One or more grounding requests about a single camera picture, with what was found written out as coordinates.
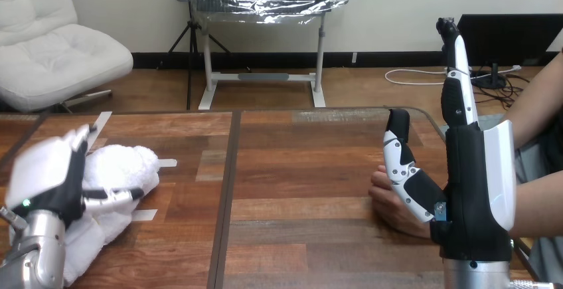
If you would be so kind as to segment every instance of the white wall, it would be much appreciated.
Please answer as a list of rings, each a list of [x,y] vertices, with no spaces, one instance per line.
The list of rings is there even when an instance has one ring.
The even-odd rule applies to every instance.
[[[184,29],[187,4],[176,0],[74,0],[80,24],[101,30],[131,52],[165,52]],[[563,0],[350,0],[327,17],[330,52],[440,50],[438,17],[463,13],[563,13]],[[214,23],[233,52],[313,52],[317,22],[298,25]],[[178,50],[187,50],[187,38]],[[563,33],[549,50],[563,47]]]

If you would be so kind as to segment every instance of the monitor stand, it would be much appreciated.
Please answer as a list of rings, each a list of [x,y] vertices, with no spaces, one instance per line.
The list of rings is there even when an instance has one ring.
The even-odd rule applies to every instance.
[[[471,77],[475,78],[481,75],[489,74],[489,72],[474,72],[471,73]],[[499,75],[499,64],[493,63],[491,65],[491,75],[484,78],[472,79],[471,83],[478,88],[487,88],[490,90],[496,90],[505,88],[507,86],[507,81],[504,77]]]

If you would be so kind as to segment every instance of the white armchair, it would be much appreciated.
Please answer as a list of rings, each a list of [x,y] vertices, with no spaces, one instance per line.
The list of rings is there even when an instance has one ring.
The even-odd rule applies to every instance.
[[[72,0],[0,0],[0,100],[29,112],[111,94],[65,101],[133,67],[123,45],[76,23]]]

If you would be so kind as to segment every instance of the person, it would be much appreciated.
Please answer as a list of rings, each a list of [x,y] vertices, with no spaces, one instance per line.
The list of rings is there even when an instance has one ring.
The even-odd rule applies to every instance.
[[[563,51],[531,81],[505,114],[513,123],[517,149],[517,203],[513,238],[537,239],[530,263],[541,281],[563,283]],[[393,192],[385,166],[371,177],[375,212],[392,228],[430,237]]]

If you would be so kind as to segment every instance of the baseboard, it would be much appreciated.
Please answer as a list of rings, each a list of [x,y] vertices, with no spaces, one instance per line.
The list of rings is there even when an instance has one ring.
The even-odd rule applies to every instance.
[[[538,66],[547,65],[558,52],[546,52],[538,60]],[[325,68],[386,68],[409,66],[442,66],[445,64],[440,51],[420,52],[358,52],[356,62],[352,62],[352,52],[327,52],[324,57]],[[174,52],[167,56],[165,52],[133,53],[133,68],[157,68],[161,61],[164,69],[186,69],[189,65],[189,53]],[[232,53],[217,52],[211,54],[214,70],[239,68],[315,68],[317,53]],[[195,70],[204,68],[203,55],[194,58]]]

